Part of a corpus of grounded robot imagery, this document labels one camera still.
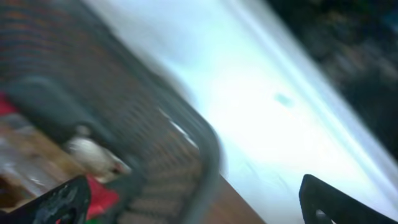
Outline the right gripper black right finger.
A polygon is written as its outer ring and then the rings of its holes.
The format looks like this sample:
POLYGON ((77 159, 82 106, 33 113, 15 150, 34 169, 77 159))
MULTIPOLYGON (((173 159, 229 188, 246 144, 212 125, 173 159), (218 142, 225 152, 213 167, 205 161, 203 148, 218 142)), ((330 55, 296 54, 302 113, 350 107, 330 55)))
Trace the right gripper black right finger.
POLYGON ((299 201, 305 224, 397 224, 310 174, 302 179, 299 201))

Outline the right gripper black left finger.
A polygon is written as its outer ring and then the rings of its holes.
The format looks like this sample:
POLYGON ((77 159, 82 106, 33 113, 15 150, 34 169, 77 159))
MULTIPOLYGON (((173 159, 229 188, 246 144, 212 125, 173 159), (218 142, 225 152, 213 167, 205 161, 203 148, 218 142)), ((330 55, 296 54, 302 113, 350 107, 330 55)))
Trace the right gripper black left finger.
POLYGON ((88 180, 80 175, 12 212, 3 213, 1 224, 84 224, 90 199, 88 180))

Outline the orange pasta package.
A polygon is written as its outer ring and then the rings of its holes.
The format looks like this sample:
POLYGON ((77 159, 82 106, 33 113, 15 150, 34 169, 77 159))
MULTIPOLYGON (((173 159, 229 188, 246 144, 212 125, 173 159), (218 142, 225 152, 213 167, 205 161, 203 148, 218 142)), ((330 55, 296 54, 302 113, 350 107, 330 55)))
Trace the orange pasta package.
POLYGON ((1 95, 1 210, 13 211, 79 175, 90 186, 87 220, 119 202, 116 191, 97 181, 1 95))

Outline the beige snack bag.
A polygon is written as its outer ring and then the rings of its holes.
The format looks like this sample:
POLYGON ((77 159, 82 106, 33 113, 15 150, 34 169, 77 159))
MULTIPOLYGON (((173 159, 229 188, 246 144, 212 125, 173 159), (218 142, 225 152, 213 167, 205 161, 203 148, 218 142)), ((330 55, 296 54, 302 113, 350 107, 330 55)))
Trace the beige snack bag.
POLYGON ((66 152, 102 184, 131 173, 131 168, 107 148, 91 138, 91 129, 78 125, 74 135, 65 143, 66 152))

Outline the grey plastic basket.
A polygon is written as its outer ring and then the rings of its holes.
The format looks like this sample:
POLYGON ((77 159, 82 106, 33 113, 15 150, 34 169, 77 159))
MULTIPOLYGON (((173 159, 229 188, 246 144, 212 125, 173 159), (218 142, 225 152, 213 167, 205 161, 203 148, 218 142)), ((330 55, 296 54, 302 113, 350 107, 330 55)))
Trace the grey plastic basket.
POLYGON ((198 223, 218 180, 210 125, 81 1, 1 1, 1 90, 65 144, 84 124, 132 172, 103 223, 198 223))

